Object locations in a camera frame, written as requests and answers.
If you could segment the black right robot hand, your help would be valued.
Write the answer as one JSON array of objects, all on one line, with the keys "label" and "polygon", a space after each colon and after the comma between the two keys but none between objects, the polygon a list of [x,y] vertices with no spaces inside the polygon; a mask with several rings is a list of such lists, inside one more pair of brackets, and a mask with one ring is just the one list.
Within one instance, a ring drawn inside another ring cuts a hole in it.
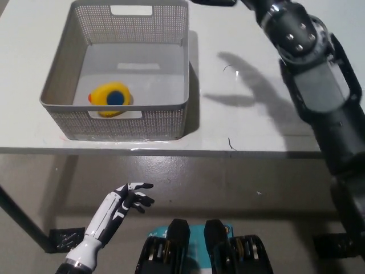
[{"label": "black right robot hand", "polygon": [[237,0],[190,0],[198,5],[205,6],[219,6],[219,7],[232,7],[237,3]]}]

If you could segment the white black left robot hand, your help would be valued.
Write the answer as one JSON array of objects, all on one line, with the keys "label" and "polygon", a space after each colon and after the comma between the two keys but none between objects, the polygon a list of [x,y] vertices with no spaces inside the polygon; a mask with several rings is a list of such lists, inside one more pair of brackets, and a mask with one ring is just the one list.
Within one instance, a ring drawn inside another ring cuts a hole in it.
[{"label": "white black left robot hand", "polygon": [[151,183],[127,183],[110,192],[94,214],[84,238],[98,241],[104,247],[118,230],[131,208],[144,213],[155,200],[139,189],[153,188]]}]

